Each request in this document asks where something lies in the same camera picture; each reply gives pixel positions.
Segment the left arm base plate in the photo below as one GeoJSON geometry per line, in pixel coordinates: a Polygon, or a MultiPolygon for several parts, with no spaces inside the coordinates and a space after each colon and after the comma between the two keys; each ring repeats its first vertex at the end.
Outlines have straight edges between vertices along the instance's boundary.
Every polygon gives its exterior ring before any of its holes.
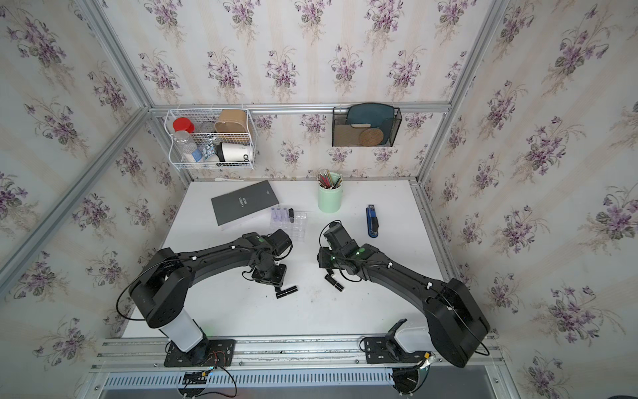
{"type": "Polygon", "coordinates": [[[236,343],[234,339],[205,339],[189,352],[182,352],[174,342],[170,342],[164,367],[229,367],[236,343]]]}

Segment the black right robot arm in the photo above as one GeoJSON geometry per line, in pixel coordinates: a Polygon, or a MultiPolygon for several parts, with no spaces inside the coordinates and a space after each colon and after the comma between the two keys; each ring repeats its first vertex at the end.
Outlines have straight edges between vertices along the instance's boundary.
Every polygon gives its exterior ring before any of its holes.
{"type": "Polygon", "coordinates": [[[463,282],[432,279],[370,244],[357,244],[339,220],[327,224],[319,239],[327,241],[319,246],[320,268],[344,271],[405,299],[425,316],[430,341],[445,361],[463,368],[479,352],[491,327],[463,282]]]}

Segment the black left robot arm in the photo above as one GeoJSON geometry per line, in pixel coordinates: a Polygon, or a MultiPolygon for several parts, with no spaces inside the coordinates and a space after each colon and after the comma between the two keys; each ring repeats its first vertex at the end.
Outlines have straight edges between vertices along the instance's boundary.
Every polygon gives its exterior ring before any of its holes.
{"type": "Polygon", "coordinates": [[[158,329],[182,353],[208,342],[203,330],[184,309],[189,289],[217,274],[246,267],[249,282],[280,289],[287,266],[282,261],[293,243],[282,229],[271,234],[243,234],[227,244],[191,252],[159,250],[127,288],[142,320],[158,329]]]}

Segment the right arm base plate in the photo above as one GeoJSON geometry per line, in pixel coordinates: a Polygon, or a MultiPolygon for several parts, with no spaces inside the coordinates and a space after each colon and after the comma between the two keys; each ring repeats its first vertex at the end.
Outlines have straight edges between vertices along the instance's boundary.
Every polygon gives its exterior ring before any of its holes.
{"type": "Polygon", "coordinates": [[[425,351],[407,352],[395,339],[386,337],[363,337],[359,349],[367,364],[419,363],[429,355],[425,351]]]}

